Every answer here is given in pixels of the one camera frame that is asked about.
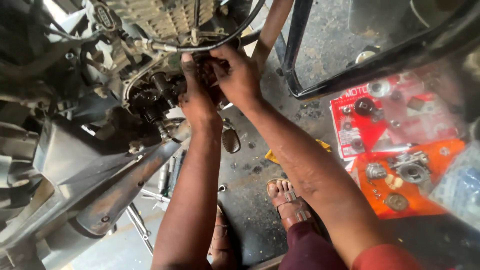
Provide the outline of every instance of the metal frame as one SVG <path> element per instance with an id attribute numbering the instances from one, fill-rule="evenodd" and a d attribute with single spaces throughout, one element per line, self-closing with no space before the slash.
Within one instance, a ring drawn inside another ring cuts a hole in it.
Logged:
<path id="1" fill-rule="evenodd" d="M 288 88 L 296 99 L 319 98 L 369 81 L 424 66 L 449 56 L 467 51 L 480 44 L 480 1 L 466 0 L 445 22 L 421 33 L 389 50 L 381 52 L 339 74 L 303 88 L 295 72 L 303 34 L 313 0 L 296 0 L 292 21 L 285 43 L 280 34 L 275 42 L 277 57 L 282 66 Z"/>

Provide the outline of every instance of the foot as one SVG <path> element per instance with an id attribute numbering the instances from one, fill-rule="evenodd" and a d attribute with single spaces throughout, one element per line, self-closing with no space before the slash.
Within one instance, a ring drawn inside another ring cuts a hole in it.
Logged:
<path id="1" fill-rule="evenodd" d="M 219 206 L 216 209 L 216 221 L 212 242 L 208 254 L 212 255 L 213 270 L 234 269 L 235 257 L 228 239 L 228 224 Z"/>
<path id="2" fill-rule="evenodd" d="M 272 204 L 282 219 L 285 230 L 296 223 L 312 221 L 312 215 L 307 204 L 301 197 L 296 197 L 292 184 L 282 179 L 270 180 L 267 191 L 272 199 Z"/>

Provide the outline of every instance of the concrete floor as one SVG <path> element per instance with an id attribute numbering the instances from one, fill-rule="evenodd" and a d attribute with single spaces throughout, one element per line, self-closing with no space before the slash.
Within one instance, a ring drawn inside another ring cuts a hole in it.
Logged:
<path id="1" fill-rule="evenodd" d="M 379 41 L 355 36 L 347 28 L 349 0 L 314 2 L 311 17 L 297 60 L 297 74 L 303 86 L 310 86 L 345 69 L 345 66 L 367 45 Z M 287 38 L 290 19 L 284 27 Z M 314 138 L 332 146 L 332 158 L 338 159 L 336 138 L 329 110 L 329 101 L 338 95 L 301 102 L 289 95 L 274 51 L 266 63 L 261 80 L 262 93 L 288 119 Z M 266 159 L 268 146 L 253 125 L 237 109 L 221 112 L 230 121 L 241 139 L 241 150 L 229 154 L 222 150 L 219 184 L 228 184 L 218 196 L 235 233 L 236 247 L 243 266 L 277 257 L 287 251 L 286 234 L 280 218 L 268 200 L 265 183 L 275 177 L 288 177 L 281 166 Z M 151 210 L 150 200 L 135 200 L 151 239 L 163 217 L 160 209 Z M 472 253 L 479 247 L 478 234 L 450 216 L 386 221 L 399 243 L 419 255 L 427 269 L 473 269 Z M 70 267 L 85 269 L 149 269 L 151 256 L 137 231 L 124 215 L 118 222 L 119 231 L 104 238 L 75 259 Z"/>

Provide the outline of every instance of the gear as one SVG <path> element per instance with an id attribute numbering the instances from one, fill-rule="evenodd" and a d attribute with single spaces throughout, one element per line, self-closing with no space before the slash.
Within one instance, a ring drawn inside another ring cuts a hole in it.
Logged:
<path id="1" fill-rule="evenodd" d="M 149 107 L 158 99 L 158 90 L 154 88 L 142 89 L 132 97 L 135 107 Z"/>
<path id="2" fill-rule="evenodd" d="M 361 116 L 367 116 L 375 111 L 375 103 L 370 98 L 359 98 L 353 104 L 354 111 Z"/>

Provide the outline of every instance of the aluminum engine cover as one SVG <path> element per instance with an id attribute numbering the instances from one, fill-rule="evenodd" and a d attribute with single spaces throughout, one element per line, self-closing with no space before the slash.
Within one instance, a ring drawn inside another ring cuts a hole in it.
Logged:
<path id="1" fill-rule="evenodd" d="M 176 38 L 193 27 L 195 0 L 108 0 L 107 5 L 159 41 Z M 213 17 L 215 8 L 215 0 L 200 1 L 200 25 Z"/>

